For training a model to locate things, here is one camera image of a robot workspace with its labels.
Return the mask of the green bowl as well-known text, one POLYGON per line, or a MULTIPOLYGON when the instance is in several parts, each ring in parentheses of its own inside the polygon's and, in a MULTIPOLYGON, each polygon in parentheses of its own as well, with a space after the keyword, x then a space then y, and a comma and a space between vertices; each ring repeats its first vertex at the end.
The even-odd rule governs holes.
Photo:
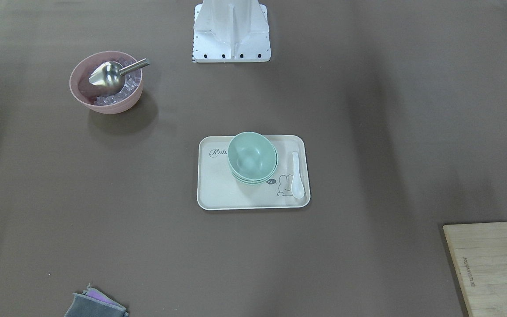
POLYGON ((270 157, 270 159, 263 159, 261 156, 238 156, 234 160, 230 160, 230 157, 227 159, 228 167, 231 171, 231 174, 238 175, 243 179, 247 179, 250 181, 264 179, 266 177, 272 176, 276 172, 276 167, 279 163, 279 157, 275 153, 274 157, 270 157), (236 169, 234 169, 233 164, 241 163, 245 165, 245 169, 247 173, 260 175, 262 178, 245 178, 243 175, 239 174, 236 169))
MULTIPOLYGON (((256 132, 242 132, 231 138, 227 148, 227 159, 234 160, 238 156, 261 156, 262 159, 275 157, 276 148, 264 135, 256 132)), ((260 175, 254 175, 246 172, 245 165, 241 163, 233 164, 234 169, 245 178, 262 178, 260 175)))
POLYGON ((238 175, 235 175, 235 174, 233 174, 233 177, 234 177, 235 179, 237 179, 239 182, 241 182, 241 183, 245 183, 245 184, 247 184, 247 185, 257 185, 257 184, 264 183, 264 182, 268 181, 269 179, 271 179, 271 176, 269 176, 269 177, 266 177, 266 178, 264 178, 264 179, 258 179, 258 180, 253 180, 253 181, 250 181, 250 180, 247 180, 247 179, 243 179, 243 178, 241 178, 241 177, 238 177, 238 175))

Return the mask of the green bowl on tray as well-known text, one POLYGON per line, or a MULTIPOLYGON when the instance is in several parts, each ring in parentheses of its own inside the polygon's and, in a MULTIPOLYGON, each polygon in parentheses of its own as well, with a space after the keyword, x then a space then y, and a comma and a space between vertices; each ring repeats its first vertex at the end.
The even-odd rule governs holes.
POLYGON ((235 179, 237 179, 239 182, 241 182, 241 183, 245 183, 245 184, 247 184, 247 185, 257 185, 257 184, 264 183, 264 182, 268 181, 269 179, 271 179, 271 176, 269 176, 269 177, 266 177, 266 178, 264 178, 264 179, 258 179, 258 180, 253 180, 253 181, 250 181, 250 180, 247 180, 247 179, 243 179, 243 178, 241 178, 241 177, 238 177, 238 175, 235 175, 235 174, 233 174, 233 177, 234 177, 235 179))

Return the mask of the beige rabbit tray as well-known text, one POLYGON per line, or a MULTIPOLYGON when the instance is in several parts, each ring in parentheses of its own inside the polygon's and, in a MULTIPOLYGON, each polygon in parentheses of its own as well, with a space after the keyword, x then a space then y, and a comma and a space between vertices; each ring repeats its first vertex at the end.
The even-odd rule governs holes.
POLYGON ((228 165, 227 149, 233 137, 208 136, 198 148, 197 202, 205 210, 298 208, 311 200, 304 141, 297 135, 267 135, 276 148, 278 164, 274 174, 260 184, 238 181, 228 165), (300 180, 305 190, 301 199, 292 193, 293 153, 298 153, 300 180))

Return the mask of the white ceramic spoon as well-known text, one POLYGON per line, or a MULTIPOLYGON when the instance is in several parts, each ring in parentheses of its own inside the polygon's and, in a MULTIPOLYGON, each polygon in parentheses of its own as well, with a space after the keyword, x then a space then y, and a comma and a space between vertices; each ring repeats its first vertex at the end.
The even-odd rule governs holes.
POLYGON ((301 180, 300 157, 298 152, 292 152, 292 159, 293 159, 293 179, 290 190, 294 198, 302 199, 305 196, 305 189, 301 180))

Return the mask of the pink bowl with ice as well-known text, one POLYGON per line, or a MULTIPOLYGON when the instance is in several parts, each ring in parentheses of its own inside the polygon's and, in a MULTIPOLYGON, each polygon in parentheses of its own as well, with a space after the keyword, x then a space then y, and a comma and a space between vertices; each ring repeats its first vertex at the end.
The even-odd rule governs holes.
POLYGON ((114 96, 88 97, 82 94, 79 88, 79 84, 83 80, 87 81, 90 74, 98 66, 107 61, 118 62, 123 67, 137 62, 133 56, 124 52, 108 51, 95 53, 81 60, 74 67, 69 78, 69 88, 72 96, 83 106, 100 114, 120 114, 139 102, 143 94, 143 70, 135 70, 127 74, 123 89, 114 96))

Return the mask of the metal ice scoop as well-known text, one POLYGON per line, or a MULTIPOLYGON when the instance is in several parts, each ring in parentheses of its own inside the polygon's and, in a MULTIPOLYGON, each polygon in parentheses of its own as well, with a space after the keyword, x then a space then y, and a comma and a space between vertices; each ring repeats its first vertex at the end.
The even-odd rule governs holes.
POLYGON ((88 78, 90 92, 97 96, 113 96, 123 89, 125 76, 150 64, 148 58, 139 60, 128 66, 116 61, 107 61, 97 67, 88 78))

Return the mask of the grey folded cloth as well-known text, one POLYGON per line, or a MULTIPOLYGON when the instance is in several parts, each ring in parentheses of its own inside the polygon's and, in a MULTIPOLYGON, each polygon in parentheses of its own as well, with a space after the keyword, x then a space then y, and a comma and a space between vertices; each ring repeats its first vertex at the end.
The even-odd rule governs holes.
POLYGON ((128 317, 127 308, 90 285, 82 293, 73 293, 65 317, 128 317))

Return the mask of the wooden cutting board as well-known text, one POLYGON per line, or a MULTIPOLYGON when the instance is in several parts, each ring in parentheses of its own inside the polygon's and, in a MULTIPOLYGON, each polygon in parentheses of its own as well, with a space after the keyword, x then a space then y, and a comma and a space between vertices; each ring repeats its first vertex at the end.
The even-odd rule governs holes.
POLYGON ((471 317, 507 317, 507 221, 444 225, 471 317))

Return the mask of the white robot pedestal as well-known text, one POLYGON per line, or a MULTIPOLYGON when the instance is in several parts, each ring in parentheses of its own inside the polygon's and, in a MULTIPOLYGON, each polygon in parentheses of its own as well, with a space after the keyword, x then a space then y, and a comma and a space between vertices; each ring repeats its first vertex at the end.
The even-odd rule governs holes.
POLYGON ((258 63, 271 60, 269 19, 257 0, 204 0, 194 10, 195 63, 258 63))

